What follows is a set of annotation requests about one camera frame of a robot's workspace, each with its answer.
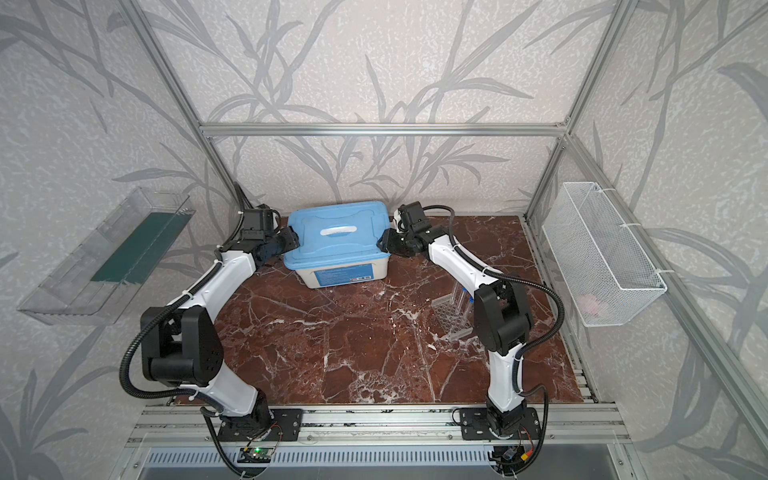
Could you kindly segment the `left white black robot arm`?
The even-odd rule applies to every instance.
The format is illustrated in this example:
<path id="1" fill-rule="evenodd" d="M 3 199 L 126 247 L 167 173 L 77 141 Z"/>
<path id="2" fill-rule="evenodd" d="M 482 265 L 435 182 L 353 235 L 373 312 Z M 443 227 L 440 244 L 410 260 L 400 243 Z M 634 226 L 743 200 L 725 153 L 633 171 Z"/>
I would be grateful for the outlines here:
<path id="1" fill-rule="evenodd" d="M 252 436 L 273 423 L 264 392 L 224 361 L 214 322 L 236 290 L 270 260 L 296 249 L 297 234 L 261 204 L 239 211 L 237 227 L 212 267 L 174 301 L 147 309 L 119 368 L 122 389 L 138 399 L 187 396 Z"/>

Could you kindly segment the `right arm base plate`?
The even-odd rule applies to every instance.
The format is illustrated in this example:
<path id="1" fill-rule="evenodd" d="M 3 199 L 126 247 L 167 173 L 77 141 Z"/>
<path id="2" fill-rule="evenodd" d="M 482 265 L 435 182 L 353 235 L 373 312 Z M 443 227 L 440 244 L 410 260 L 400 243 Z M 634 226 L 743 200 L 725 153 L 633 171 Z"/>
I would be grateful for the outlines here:
<path id="1" fill-rule="evenodd" d="M 452 419 L 465 441 L 538 440 L 541 434 L 538 413 L 526 404 L 503 413 L 488 407 L 456 408 Z"/>

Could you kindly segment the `blue capped test tube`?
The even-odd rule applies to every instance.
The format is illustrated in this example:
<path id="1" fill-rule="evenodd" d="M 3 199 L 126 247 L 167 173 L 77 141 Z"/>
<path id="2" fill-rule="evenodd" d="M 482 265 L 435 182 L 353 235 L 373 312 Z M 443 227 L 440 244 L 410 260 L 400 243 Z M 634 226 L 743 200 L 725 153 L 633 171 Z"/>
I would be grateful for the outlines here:
<path id="1" fill-rule="evenodd" d="M 468 316 L 473 307 L 473 297 L 461 284 L 456 285 L 457 312 L 461 316 Z"/>

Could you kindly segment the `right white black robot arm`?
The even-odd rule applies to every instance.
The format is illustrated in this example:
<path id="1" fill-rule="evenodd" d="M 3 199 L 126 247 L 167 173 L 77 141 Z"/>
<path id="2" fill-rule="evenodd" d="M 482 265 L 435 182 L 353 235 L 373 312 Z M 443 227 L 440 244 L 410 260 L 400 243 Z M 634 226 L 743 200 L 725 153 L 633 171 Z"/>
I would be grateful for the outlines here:
<path id="1" fill-rule="evenodd" d="M 404 204 L 394 214 L 394 226 L 377 242 L 385 253 L 411 258 L 418 254 L 441 267 L 473 299 L 474 332 L 488 351 L 490 384 L 487 393 L 487 422 L 491 433 L 510 438 L 523 428 L 534 412 L 528 398 L 541 392 L 548 402 L 548 392 L 539 384 L 523 388 L 523 361 L 526 355 L 550 340 L 564 323 L 564 304 L 550 287 L 505 274 L 487 265 L 456 239 L 453 231 L 455 212 L 446 205 L 448 226 L 434 226 L 426 216 L 433 205 L 419 202 Z M 555 324 L 540 337 L 530 340 L 534 326 L 526 289 L 539 290 L 557 307 Z"/>

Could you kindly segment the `pink object in basket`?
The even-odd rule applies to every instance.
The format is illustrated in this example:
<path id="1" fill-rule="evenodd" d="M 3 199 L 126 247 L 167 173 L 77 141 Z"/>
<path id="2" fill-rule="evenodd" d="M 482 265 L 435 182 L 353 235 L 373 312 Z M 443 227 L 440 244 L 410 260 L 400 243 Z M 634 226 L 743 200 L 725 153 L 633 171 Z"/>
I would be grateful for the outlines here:
<path id="1" fill-rule="evenodd" d="M 579 296 L 577 305 L 582 315 L 600 317 L 604 314 L 607 304 L 592 294 Z"/>

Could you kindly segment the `clear test tube rack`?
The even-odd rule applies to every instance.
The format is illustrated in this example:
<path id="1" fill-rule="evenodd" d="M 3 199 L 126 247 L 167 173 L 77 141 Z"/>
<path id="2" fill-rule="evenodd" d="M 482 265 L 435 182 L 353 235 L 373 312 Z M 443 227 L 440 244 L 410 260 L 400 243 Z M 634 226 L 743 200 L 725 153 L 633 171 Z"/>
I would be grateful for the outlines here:
<path id="1" fill-rule="evenodd" d="M 431 302 L 432 311 L 443 330 L 442 337 L 447 341 L 462 339 L 473 331 L 470 320 L 472 310 L 468 316 L 457 312 L 456 290 Z"/>

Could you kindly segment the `blue plastic bin lid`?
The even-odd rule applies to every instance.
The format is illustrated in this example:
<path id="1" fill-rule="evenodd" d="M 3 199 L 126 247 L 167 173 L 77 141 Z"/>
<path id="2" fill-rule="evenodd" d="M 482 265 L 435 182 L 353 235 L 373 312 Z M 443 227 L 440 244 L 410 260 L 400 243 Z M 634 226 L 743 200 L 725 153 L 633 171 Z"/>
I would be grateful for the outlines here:
<path id="1" fill-rule="evenodd" d="M 294 271 L 389 257 L 377 246 L 390 228 L 387 207 L 379 201 L 297 210 L 288 226 L 298 235 L 299 247 L 283 260 Z"/>

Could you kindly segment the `clear wall shelf green mat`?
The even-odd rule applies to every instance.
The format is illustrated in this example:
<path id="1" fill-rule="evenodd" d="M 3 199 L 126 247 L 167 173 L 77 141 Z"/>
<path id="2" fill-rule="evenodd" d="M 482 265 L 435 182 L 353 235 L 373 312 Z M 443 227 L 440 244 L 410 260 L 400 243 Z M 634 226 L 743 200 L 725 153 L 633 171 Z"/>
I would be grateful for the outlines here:
<path id="1" fill-rule="evenodd" d="M 188 194 L 135 188 L 18 310 L 47 325 L 114 324 L 195 213 Z"/>

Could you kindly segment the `green circuit board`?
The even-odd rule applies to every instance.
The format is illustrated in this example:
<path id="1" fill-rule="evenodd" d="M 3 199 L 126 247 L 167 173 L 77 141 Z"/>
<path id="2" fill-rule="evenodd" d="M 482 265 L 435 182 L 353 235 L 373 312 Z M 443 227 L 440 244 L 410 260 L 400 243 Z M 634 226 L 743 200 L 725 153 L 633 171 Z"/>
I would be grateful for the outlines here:
<path id="1" fill-rule="evenodd" d="M 238 464 L 268 464 L 272 461 L 276 448 L 249 446 L 240 448 L 237 456 Z"/>

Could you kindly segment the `white plastic storage bin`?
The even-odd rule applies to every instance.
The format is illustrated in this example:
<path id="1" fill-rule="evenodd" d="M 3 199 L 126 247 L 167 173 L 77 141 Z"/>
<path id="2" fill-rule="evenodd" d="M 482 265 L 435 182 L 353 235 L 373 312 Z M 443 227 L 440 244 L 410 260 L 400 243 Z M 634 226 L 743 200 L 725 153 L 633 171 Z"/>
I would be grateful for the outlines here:
<path id="1" fill-rule="evenodd" d="M 299 269 L 296 273 L 310 289 L 382 280 L 388 273 L 387 256 L 362 262 Z"/>

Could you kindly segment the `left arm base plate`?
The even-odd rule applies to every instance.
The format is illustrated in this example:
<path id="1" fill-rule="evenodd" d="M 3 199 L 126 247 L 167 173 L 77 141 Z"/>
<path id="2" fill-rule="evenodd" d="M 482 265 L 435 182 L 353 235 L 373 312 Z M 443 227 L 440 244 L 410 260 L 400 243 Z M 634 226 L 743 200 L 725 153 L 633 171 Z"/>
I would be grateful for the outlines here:
<path id="1" fill-rule="evenodd" d="M 224 417 L 217 433 L 221 442 L 298 440 L 303 411 L 301 409 L 271 409 L 265 420 L 252 416 Z"/>

